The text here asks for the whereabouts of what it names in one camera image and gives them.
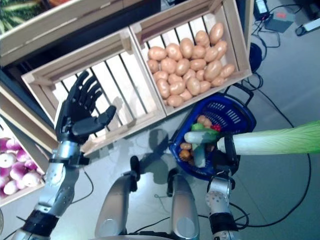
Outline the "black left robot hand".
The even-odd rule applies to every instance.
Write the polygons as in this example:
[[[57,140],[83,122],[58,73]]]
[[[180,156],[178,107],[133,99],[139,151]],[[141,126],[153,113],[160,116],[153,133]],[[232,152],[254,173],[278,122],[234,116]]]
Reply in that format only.
[[[96,76],[85,70],[71,87],[63,101],[55,126],[59,142],[71,141],[83,145],[91,134],[104,129],[113,119],[116,106],[110,105],[99,116],[92,116],[97,99],[103,94]]]

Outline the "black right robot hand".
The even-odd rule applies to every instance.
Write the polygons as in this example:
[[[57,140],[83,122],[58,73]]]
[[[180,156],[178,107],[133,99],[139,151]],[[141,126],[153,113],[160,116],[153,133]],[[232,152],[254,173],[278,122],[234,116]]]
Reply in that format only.
[[[225,152],[220,149],[218,143],[216,143],[212,156],[214,172],[216,174],[224,172],[233,176],[238,171],[240,165],[240,155],[237,155],[233,135],[227,134],[220,140],[222,140],[224,144]]]

